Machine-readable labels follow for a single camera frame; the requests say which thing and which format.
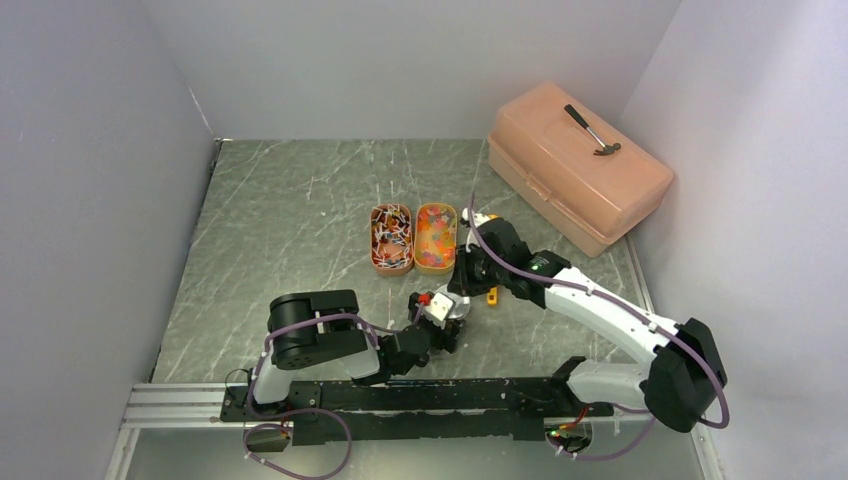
toolbox lid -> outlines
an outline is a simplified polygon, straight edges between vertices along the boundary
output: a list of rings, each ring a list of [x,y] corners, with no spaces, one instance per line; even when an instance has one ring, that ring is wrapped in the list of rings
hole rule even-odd
[[[606,144],[621,149],[595,155],[600,145],[565,111],[568,104]],[[550,82],[501,107],[491,138],[528,186],[599,240],[617,239],[651,213],[674,177]]]

black hammer handle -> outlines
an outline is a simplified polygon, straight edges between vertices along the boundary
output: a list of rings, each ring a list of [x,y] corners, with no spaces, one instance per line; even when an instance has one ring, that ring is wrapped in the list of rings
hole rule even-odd
[[[577,113],[577,110],[575,110],[570,103],[565,106],[565,111],[568,112],[569,115],[571,115],[571,118],[573,118],[578,125],[583,128],[589,128],[589,124],[586,123],[586,120],[584,120],[583,117],[580,116],[579,113]]]

orange toolbox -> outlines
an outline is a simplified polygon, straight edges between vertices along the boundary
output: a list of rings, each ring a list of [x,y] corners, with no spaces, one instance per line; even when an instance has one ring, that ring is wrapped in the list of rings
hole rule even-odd
[[[590,257],[654,211],[674,178],[553,83],[501,107],[488,140],[492,168]]]

white wall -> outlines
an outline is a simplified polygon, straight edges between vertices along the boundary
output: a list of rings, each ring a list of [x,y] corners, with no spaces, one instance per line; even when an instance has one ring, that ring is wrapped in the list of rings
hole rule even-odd
[[[0,5],[0,478],[102,478],[213,142],[135,0]]]
[[[848,471],[846,24],[840,0],[684,0],[618,125],[677,173],[636,240],[658,310],[717,337],[728,478]]]
[[[144,0],[215,134],[481,138],[550,79],[618,118],[680,0]]]

green marble surface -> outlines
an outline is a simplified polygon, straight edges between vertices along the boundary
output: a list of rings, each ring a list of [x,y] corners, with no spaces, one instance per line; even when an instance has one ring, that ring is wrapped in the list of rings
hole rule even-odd
[[[233,141],[221,150],[192,240],[154,382],[220,382],[256,363],[268,304],[286,294],[352,288],[360,315],[406,324],[413,291],[448,276],[412,271],[378,277],[369,261],[368,218],[379,203],[415,211],[427,202],[476,208],[509,220],[532,250],[550,249],[590,278],[641,303],[630,257],[619,241],[590,259],[519,197],[488,163],[481,140]],[[460,231],[460,239],[465,231]],[[592,330],[501,290],[495,307],[473,299],[454,354],[433,355],[410,378],[550,375],[572,355],[629,358]],[[347,378],[339,362],[303,379]]]

